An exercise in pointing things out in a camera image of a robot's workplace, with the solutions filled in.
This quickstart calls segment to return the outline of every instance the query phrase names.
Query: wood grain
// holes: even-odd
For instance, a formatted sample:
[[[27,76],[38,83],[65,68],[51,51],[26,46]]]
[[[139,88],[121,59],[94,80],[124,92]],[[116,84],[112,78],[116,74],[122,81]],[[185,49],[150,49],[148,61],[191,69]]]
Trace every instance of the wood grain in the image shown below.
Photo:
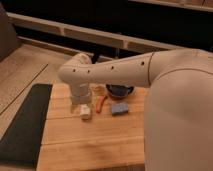
[[[91,85],[93,106],[106,94],[105,86]],[[82,121],[79,106],[71,110],[70,89],[54,84],[39,155],[38,171],[144,170],[143,111],[147,89],[135,88],[125,98],[129,113],[113,117],[108,98],[100,114]]]
[[[42,146],[37,171],[134,166],[144,160],[143,138],[102,139]]]

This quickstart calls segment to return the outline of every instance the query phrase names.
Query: blue sponge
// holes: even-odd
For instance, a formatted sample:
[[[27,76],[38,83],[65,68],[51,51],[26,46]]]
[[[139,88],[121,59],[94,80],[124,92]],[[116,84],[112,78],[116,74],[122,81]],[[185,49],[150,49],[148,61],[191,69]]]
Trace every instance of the blue sponge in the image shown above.
[[[129,111],[129,108],[126,102],[111,105],[111,112],[113,116],[118,114],[128,113],[128,111]]]

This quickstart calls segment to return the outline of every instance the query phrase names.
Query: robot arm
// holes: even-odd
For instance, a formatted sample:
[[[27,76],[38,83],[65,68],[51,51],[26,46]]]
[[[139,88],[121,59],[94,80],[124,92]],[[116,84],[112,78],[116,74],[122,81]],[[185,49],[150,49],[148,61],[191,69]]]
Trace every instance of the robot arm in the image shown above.
[[[88,83],[149,87],[171,61],[195,53],[193,49],[153,52],[99,64],[91,64],[89,56],[80,53],[61,66],[59,76],[70,85],[73,104],[84,104],[91,101]]]

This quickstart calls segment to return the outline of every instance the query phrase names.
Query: blue bowl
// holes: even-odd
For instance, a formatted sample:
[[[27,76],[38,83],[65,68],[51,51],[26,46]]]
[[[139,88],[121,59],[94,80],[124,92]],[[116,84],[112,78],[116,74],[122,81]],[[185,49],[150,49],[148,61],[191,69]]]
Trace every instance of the blue bowl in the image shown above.
[[[115,99],[123,99],[133,92],[134,87],[106,84],[108,94]]]

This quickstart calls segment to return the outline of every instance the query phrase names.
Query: wooden board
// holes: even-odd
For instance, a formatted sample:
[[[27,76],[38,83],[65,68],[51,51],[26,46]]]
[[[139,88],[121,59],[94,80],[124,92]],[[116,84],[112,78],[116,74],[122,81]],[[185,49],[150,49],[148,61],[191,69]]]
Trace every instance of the wooden board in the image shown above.
[[[106,90],[102,85],[91,87],[95,106]],[[37,170],[144,170],[143,111],[147,91],[135,88],[125,99],[128,114],[113,117],[110,104],[116,102],[108,98],[100,114],[93,107],[92,120],[82,121],[79,107],[71,110],[69,87],[55,84]]]

